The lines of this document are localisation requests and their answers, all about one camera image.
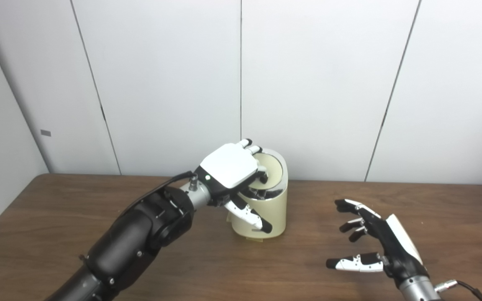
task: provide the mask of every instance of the cylindrical container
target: cylindrical container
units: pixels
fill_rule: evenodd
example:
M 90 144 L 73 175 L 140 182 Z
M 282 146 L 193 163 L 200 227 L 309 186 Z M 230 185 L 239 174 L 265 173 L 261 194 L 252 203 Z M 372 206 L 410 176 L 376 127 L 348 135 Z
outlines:
M 287 166 L 279 153 L 271 149 L 262 149 L 254 157 L 267 168 L 268 180 L 264 184 L 259 179 L 249 187 L 241 190 L 239 196 L 261 217 L 273 225 L 271 233 L 262 232 L 242 219 L 231 215 L 233 230 L 248 238 L 272 238 L 285 230 L 285 214 L 287 205 Z

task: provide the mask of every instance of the robotic arm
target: robotic arm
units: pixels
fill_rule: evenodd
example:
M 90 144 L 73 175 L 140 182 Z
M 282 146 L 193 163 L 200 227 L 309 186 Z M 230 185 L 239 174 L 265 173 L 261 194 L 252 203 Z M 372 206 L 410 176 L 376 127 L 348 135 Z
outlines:
M 406 301 L 443 301 L 439 293 L 458 284 L 469 289 L 482 301 L 482 294 L 478 289 L 461 281 L 449 280 L 433 286 L 418 250 L 394 214 L 388 219 L 382 219 L 379 214 L 360 202 L 344 199 L 336 200 L 335 203 L 339 212 L 360 216 L 340 227 L 340 231 L 344 233 L 356 228 L 349 237 L 350 242 L 356 242 L 366 234 L 371 235 L 381 242 L 384 255 L 373 252 L 328 259 L 328 268 L 368 273 L 384 271 L 389 278 L 394 279 Z
M 195 211 L 224 206 L 257 229 L 273 227 L 237 196 L 255 179 L 267 180 L 253 155 L 261 148 L 250 139 L 223 145 L 194 172 L 161 184 L 130 204 L 92 246 L 83 266 L 46 301 L 111 301 L 141 276 L 162 247 L 191 228 Z M 190 179 L 179 189 L 168 185 Z

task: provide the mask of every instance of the white robotic hand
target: white robotic hand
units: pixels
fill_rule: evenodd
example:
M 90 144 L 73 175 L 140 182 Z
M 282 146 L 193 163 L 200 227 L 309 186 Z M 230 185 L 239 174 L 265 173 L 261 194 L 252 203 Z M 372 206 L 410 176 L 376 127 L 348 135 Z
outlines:
M 253 156 L 262 148 L 251 144 L 250 139 L 243 139 L 238 143 L 222 145 L 204 158 L 195 170 L 195 180 L 206 187 L 209 206 L 224 206 L 236 217 L 270 233 L 272 225 L 237 195 L 254 180 L 259 178 L 266 183 L 268 179 L 266 168 Z
M 360 216 L 340 227 L 341 232 L 357 228 L 349 237 L 350 242 L 356 242 L 362 236 L 369 234 L 381 242 L 384 255 L 373 252 L 356 257 L 328 259 L 328 268 L 355 272 L 384 271 L 388 277 L 394 279 L 396 287 L 403 293 L 405 300 L 440 300 L 418 250 L 395 215 L 392 214 L 384 220 L 360 202 L 343 199 L 336 200 L 335 203 L 339 212 L 350 212 Z

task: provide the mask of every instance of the cable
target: cable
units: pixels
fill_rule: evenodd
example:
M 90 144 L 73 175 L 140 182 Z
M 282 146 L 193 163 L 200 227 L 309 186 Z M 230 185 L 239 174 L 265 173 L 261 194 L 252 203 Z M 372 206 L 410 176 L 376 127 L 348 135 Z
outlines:
M 132 210 L 140 202 L 140 200 L 142 200 L 146 196 L 149 196 L 150 194 L 155 193 L 159 189 L 162 189 L 163 187 L 165 187 L 167 185 L 170 185 L 170 184 L 172 184 L 176 181 L 180 181 L 182 179 L 190 178 L 193 175 L 194 175 L 194 173 L 192 171 L 186 171 L 185 173 L 180 173 L 179 175 L 175 175 L 174 177 L 170 178 L 168 181 L 162 183 L 158 187 L 155 187 L 154 189 L 152 189 L 152 190 L 148 191 L 147 193 L 143 194 L 142 196 L 140 196 L 138 199 L 134 200 L 126 209 L 124 209 L 124 211 L 122 211 L 122 213 L 120 213 L 118 218 L 120 218 L 121 216 L 126 214 L 129 210 Z
M 474 294 L 474 296 L 477 297 L 477 299 L 482 301 L 482 293 L 478 289 L 473 288 L 471 285 L 467 284 L 466 282 L 462 282 L 462 281 L 459 281 L 459 280 L 457 280 L 457 284 L 469 289 L 472 292 L 472 294 Z

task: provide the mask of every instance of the wooden table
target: wooden table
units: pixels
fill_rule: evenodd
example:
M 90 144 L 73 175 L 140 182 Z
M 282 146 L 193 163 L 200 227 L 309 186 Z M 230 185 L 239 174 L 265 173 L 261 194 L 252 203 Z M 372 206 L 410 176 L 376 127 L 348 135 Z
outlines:
M 0 300 L 43 300 L 80 266 L 120 210 L 163 182 L 160 177 L 42 175 L 0 216 Z M 116 300 L 402 300 L 384 274 L 325 268 L 329 257 L 381 251 L 377 240 L 352 244 L 338 231 L 354 216 L 333 200 L 351 198 L 413 238 L 433 282 L 457 278 L 482 290 L 482 186 L 291 181 L 287 229 L 252 242 L 226 223 L 224 208 L 204 208 L 193 228 L 163 248 Z M 475 300 L 467 290 L 446 301 Z

